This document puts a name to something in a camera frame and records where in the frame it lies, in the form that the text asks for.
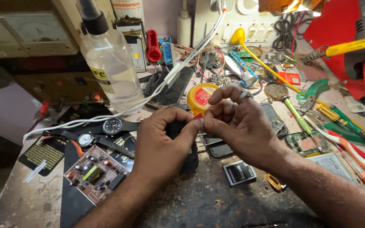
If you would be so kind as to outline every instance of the hand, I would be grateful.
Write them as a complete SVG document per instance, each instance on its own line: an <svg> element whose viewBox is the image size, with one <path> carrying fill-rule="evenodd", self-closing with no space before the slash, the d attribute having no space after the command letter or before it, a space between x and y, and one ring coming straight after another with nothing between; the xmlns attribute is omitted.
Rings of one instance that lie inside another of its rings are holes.
<svg viewBox="0 0 365 228"><path fill-rule="evenodd" d="M157 189L180 171L201 127L200 120L177 107L162 107L144 119L138 128L135 163L131 175ZM164 133L166 124L175 120L187 125L180 135L171 140Z"/></svg>
<svg viewBox="0 0 365 228"><path fill-rule="evenodd" d="M282 145L261 105L252 98L242 99L232 114L233 102L241 94L239 86L217 89L208 100L212 106L204 115L205 130L225 141L246 163L269 171L291 151Z"/></svg>

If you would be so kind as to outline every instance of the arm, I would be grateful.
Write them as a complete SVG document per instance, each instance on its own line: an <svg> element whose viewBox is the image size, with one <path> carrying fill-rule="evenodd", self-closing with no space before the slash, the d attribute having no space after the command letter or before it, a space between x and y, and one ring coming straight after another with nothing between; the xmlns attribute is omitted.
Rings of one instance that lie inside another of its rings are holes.
<svg viewBox="0 0 365 228"><path fill-rule="evenodd" d="M171 140L164 128L174 120L189 123ZM76 227L131 227L150 197L180 171L201 127L201 121L191 120L193 115L179 108L161 108L144 119L138 128L131 173Z"/></svg>
<svg viewBox="0 0 365 228"><path fill-rule="evenodd" d="M232 101L242 91L224 86L209 99L207 132L223 139L246 163L271 173L287 184L316 214L334 227L365 227L365 190L348 184L283 145L266 114L253 99Z"/></svg>

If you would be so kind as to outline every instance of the red sim card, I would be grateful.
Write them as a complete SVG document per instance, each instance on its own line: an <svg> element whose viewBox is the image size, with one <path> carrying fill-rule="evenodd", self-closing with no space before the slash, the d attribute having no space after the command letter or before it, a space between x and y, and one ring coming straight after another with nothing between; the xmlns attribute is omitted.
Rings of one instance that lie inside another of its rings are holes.
<svg viewBox="0 0 365 228"><path fill-rule="evenodd" d="M289 82L292 85L301 85L301 79L298 74L296 73L287 73L287 72L277 72L278 75L283 77L287 82Z"/></svg>
<svg viewBox="0 0 365 228"><path fill-rule="evenodd" d="M204 116L202 115L202 113L198 113L194 116L194 120L196 119L200 119L200 118L203 118Z"/></svg>

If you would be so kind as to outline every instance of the table surface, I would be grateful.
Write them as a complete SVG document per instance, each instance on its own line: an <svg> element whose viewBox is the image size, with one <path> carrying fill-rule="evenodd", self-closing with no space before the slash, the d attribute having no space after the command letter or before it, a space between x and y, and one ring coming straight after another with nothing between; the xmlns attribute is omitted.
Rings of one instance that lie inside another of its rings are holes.
<svg viewBox="0 0 365 228"><path fill-rule="evenodd" d="M312 48L305 41L298 41L297 53L308 54ZM365 117L349 112L346 107L339 81L323 63L317 60L314 66L305 70L305 74L320 72L329 78L330 90L319 95L318 99L336 105L346 115L365 128ZM153 66L144 77L153 73ZM200 83L193 75L192 80ZM299 88L310 86L313 81L302 82ZM191 81L187 91L194 86ZM296 104L296 92L290 90L291 101ZM261 92L254 97L261 102L266 95ZM289 109L283 102L273 102L273 107L286 123L291 133L301 132L295 118L289 116ZM153 112L144 107L139 113L125 118L128 121L140 121ZM21 154L33 144L28 140ZM199 145L204 141L196 139ZM365 153L365 146L358 146ZM352 175L354 172L337 152ZM210 151L199 147L199 166L191 174L179 175L174 182L156 194L147 204L136 222L137 227L242 227L250 225L288 225L293 227L322 227L317 216L292 191L287 188L277 193L263 178L265 172L255 168L257 179L235 187L230 187L222 172L222 166L240 161L234 155L216 159ZM14 227L59 227L64 160L46 177L36 175L29 183L22 181L31 173L31 169L22 163L16 163L3 192L0 195L0 228Z"/></svg>

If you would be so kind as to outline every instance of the watch face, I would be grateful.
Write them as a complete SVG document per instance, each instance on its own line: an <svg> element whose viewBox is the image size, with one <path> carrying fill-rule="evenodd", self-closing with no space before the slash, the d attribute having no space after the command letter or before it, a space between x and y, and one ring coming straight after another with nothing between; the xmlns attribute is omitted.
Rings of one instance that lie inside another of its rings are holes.
<svg viewBox="0 0 365 228"><path fill-rule="evenodd" d="M79 136L78 138L78 144L81 146L81 147L86 147L88 145L90 145L92 142L93 142L93 135L90 134L90 133L84 133L82 135Z"/></svg>
<svg viewBox="0 0 365 228"><path fill-rule="evenodd" d="M104 122L104 132L108 135L114 135L122 128L122 121L119 118L113 118Z"/></svg>

